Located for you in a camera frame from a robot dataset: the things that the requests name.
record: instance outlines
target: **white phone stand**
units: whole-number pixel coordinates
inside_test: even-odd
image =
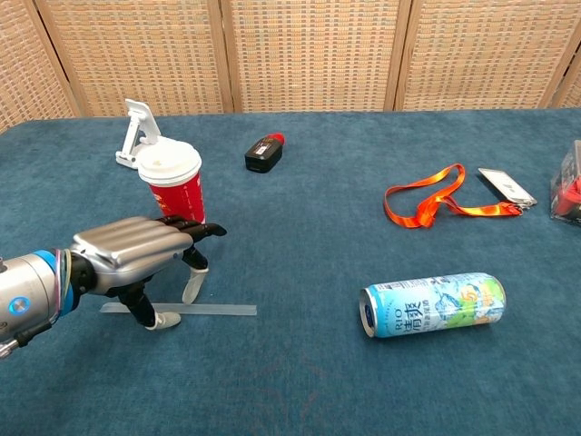
[[[155,118],[153,118],[152,111],[147,104],[135,102],[129,98],[125,99],[125,104],[129,110],[127,115],[129,115],[131,120],[127,128],[125,141],[123,142],[123,149],[121,152],[115,152],[115,158],[118,164],[136,170],[139,152],[144,147],[157,144],[165,138],[162,137]],[[137,143],[140,131],[145,136]]]

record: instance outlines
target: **paper cup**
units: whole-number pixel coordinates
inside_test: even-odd
[[[581,204],[581,194],[569,189],[568,191],[559,190],[558,201],[556,202],[554,213],[557,215],[567,215],[572,212],[575,207]]]
[[[139,153],[137,170],[165,216],[205,223],[201,166],[202,158],[191,145],[166,139]]]

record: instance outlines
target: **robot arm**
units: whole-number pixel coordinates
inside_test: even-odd
[[[0,359],[76,309],[85,293],[119,297],[139,323],[153,325],[155,311],[143,293],[145,284],[182,259],[192,270],[183,299],[192,302],[201,284],[199,274],[208,266],[194,245],[224,234],[218,224],[179,216],[133,217],[78,233],[70,249],[0,262]]]

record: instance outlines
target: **wicker screen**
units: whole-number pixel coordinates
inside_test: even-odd
[[[236,109],[383,110],[398,5],[222,0]]]
[[[561,107],[579,107],[581,106],[581,74],[578,74],[571,87],[566,93],[565,100]]]
[[[554,107],[581,106],[581,51],[577,52],[568,68],[552,105]]]
[[[24,1],[2,0],[0,15],[0,132],[27,120],[64,118],[74,116],[74,109],[63,87],[59,72],[41,43],[38,20],[34,9],[25,7]]]
[[[580,17],[579,0],[418,0],[395,108],[548,104]]]
[[[221,113],[228,100],[231,106],[219,77],[220,55],[226,65],[223,39],[213,39],[222,37],[216,0],[36,1],[88,114],[125,115],[125,98],[146,102],[159,115]]]

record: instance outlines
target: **lanyard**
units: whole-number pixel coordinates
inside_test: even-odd
[[[430,186],[431,184],[443,180],[454,168],[458,169],[458,178],[456,181],[450,186],[442,188],[436,193],[433,193],[430,197],[421,202],[418,205],[416,216],[400,216],[396,213],[393,213],[389,208],[389,195],[396,193],[397,191],[403,191],[404,189]],[[462,166],[460,163],[454,163],[453,165],[444,168],[439,173],[431,175],[427,179],[418,180],[415,183],[401,186],[392,186],[385,192],[383,199],[383,208],[385,209],[385,213],[395,224],[402,227],[407,227],[409,229],[417,227],[431,227],[434,223],[434,220],[436,219],[436,213],[438,212],[438,208],[441,203],[444,203],[449,208],[449,210],[454,213],[468,216],[517,216],[522,214],[522,210],[516,204],[509,202],[500,202],[498,204],[479,207],[460,206],[450,195],[464,183],[465,178],[466,170],[464,169],[464,166]]]

